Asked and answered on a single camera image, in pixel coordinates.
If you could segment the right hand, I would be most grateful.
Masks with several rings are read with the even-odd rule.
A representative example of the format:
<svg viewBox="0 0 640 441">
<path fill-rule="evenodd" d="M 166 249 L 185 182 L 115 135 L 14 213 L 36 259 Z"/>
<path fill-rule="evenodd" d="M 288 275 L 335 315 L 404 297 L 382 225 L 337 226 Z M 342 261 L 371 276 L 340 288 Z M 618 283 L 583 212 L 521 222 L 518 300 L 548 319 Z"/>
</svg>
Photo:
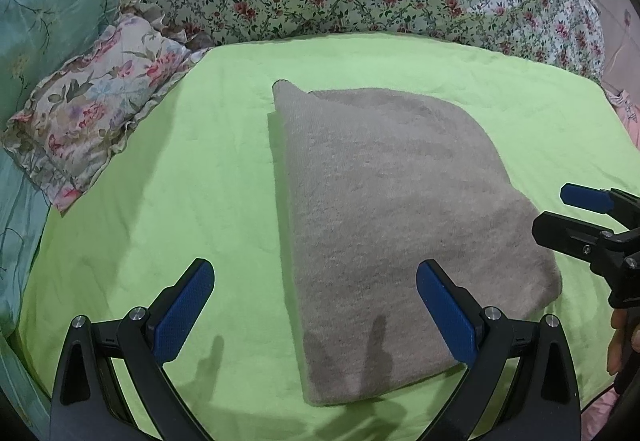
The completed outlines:
<svg viewBox="0 0 640 441">
<path fill-rule="evenodd" d="M 614 329 L 613 337 L 608 344 L 608 357 L 606 358 L 606 370 L 610 375 L 617 374 L 623 366 L 623 351 L 627 345 L 631 345 L 634 352 L 640 350 L 639 327 L 634 328 L 632 335 L 627 338 L 627 311 L 615 309 L 611 317 L 611 327 Z"/>
</svg>

